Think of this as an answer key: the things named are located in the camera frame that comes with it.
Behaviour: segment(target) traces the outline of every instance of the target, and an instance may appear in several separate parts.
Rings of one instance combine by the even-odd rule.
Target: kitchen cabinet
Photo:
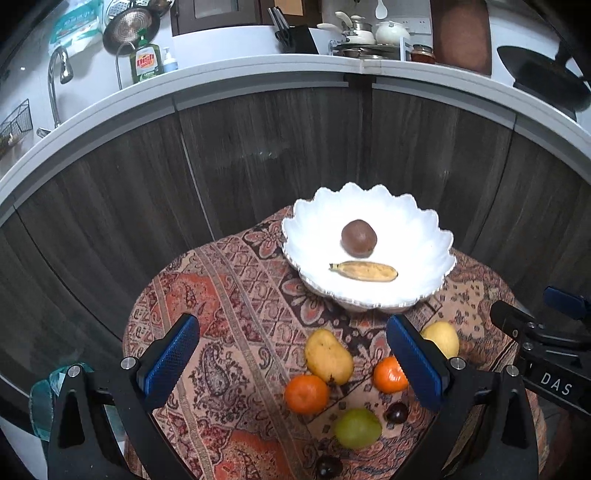
[[[177,0],[173,35],[236,25],[272,25],[267,11],[280,7],[290,25],[315,27],[322,22],[320,0]]]
[[[15,213],[0,229],[0,270],[3,377],[29,392],[64,365],[119,362],[121,341],[57,278]]]
[[[454,246],[471,254],[495,199],[511,130],[446,103],[373,91],[370,162],[361,185],[411,193],[439,214]]]
[[[319,187],[357,182],[362,97],[346,87],[255,93],[179,112],[216,238],[252,227]]]
[[[152,278],[212,240],[179,130],[170,115],[129,131],[18,208],[49,266],[119,338]]]
[[[473,256],[493,268],[539,319],[556,318],[543,308],[548,285],[591,293],[591,185],[514,133]]]
[[[321,0],[260,0],[262,19],[265,25],[273,25],[269,7],[279,7],[291,26],[308,25],[315,28],[322,23]]]
[[[177,0],[173,15],[173,35],[261,23],[258,0]]]

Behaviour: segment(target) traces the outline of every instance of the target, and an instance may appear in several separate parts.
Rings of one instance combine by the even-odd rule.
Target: table
[[[196,478],[207,480],[314,478],[319,455],[339,456],[343,479],[389,479],[417,443],[432,414],[412,389],[385,395],[373,386],[373,367],[389,355],[380,312],[349,314],[305,289],[282,255],[281,220],[287,207],[250,230],[190,250],[162,270],[142,292],[129,317],[124,354],[141,356],[184,312],[199,318],[201,341],[164,408],[153,415]],[[489,318],[497,300],[515,297],[490,268],[453,251],[455,269],[435,295],[407,317],[421,330],[436,320],[460,335],[460,356],[480,369],[500,371],[516,344]],[[290,412],[283,400],[289,379],[306,372],[304,345],[327,328],[355,361],[351,380],[332,389],[327,410],[316,417]],[[540,469],[548,454],[545,422],[528,392],[538,437]],[[403,425],[384,422],[371,447],[340,447],[331,424],[348,408],[367,407],[382,418],[393,401],[410,408]],[[476,416],[466,423],[471,434]],[[132,448],[132,471],[147,478]]]

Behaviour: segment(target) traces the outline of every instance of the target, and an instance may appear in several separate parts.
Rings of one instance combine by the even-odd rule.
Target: plastic bag
[[[103,0],[71,1],[51,31],[49,55],[64,47],[71,57],[102,39]]]

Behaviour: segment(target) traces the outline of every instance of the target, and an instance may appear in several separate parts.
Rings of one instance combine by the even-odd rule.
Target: scalloped bowl rim
[[[349,183],[346,183],[345,185],[348,185],[348,184],[351,184],[351,183],[353,185],[359,187],[354,182],[349,182]],[[384,188],[386,188],[384,185],[381,185],[381,184],[374,185],[374,187],[372,187],[372,188],[375,188],[375,187],[384,187]],[[295,218],[295,215],[296,215],[295,214],[295,211],[296,211],[296,204],[297,203],[299,203],[299,202],[301,202],[301,203],[312,203],[312,202],[316,201],[316,195],[318,194],[318,192],[321,189],[324,189],[324,188],[325,187],[321,187],[318,190],[316,190],[316,192],[314,194],[314,197],[311,200],[304,200],[304,199],[298,199],[298,200],[296,200],[295,203],[294,203],[294,206],[293,206],[293,214],[292,214],[292,217],[284,218],[281,221],[281,233],[283,234],[283,237],[285,238],[285,241],[281,243],[281,251],[283,252],[283,255],[285,256],[285,258],[288,261],[288,263],[298,272],[298,275],[300,276],[302,282],[304,284],[306,284],[306,286],[310,286],[316,292],[320,293],[324,297],[328,297],[328,298],[331,298],[331,299],[333,299],[335,301],[339,301],[339,302],[342,302],[342,303],[346,303],[346,304],[349,304],[349,305],[353,305],[353,306],[364,308],[364,309],[368,309],[368,310],[373,310],[373,309],[389,310],[389,309],[406,309],[406,308],[410,308],[413,305],[416,305],[419,301],[422,301],[424,299],[427,299],[430,296],[432,296],[435,293],[437,293],[439,290],[441,290],[441,288],[445,284],[445,277],[447,277],[451,273],[451,271],[456,267],[456,264],[457,264],[457,257],[450,252],[450,249],[452,248],[453,240],[454,240],[453,232],[451,232],[450,230],[442,230],[441,228],[439,228],[439,215],[437,214],[437,212],[435,210],[433,210],[433,209],[422,210],[418,206],[417,206],[417,209],[418,210],[421,210],[423,212],[433,212],[434,215],[435,215],[435,217],[436,217],[436,219],[437,219],[437,228],[441,232],[449,232],[451,234],[451,236],[452,236],[451,237],[451,240],[450,240],[450,244],[447,247],[447,252],[453,257],[452,266],[441,276],[441,283],[440,283],[440,285],[435,290],[433,290],[432,292],[429,292],[429,293],[426,293],[426,294],[422,294],[422,295],[416,297],[415,299],[412,299],[412,300],[409,300],[409,301],[406,301],[406,302],[402,302],[402,303],[400,303],[400,302],[399,303],[379,303],[379,302],[378,303],[364,303],[362,301],[354,300],[354,299],[351,299],[351,298],[338,296],[334,292],[332,292],[330,290],[326,290],[325,288],[320,287],[318,284],[316,284],[315,282],[311,281],[308,277],[306,277],[304,274],[302,274],[301,273],[301,267],[296,262],[294,262],[293,259],[289,256],[289,254],[285,251],[285,245],[287,244],[287,241],[288,241],[287,234],[285,232],[285,220],[286,219]],[[414,196],[412,194],[410,194],[410,193],[404,193],[403,195],[399,195],[398,197],[403,197],[403,196],[412,197],[413,200],[414,200]]]

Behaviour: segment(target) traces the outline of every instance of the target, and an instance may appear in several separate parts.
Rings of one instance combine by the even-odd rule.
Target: kitchen faucet
[[[47,89],[49,90],[49,101],[51,103],[51,113],[53,114],[55,128],[61,125],[60,114],[57,111],[56,86],[53,81],[53,69],[58,57],[61,61],[60,83],[65,85],[70,80],[72,80],[72,78],[74,78],[74,72],[72,71],[72,66],[70,65],[68,52],[64,47],[57,47],[51,55],[51,59],[49,60],[49,68],[47,70]]]

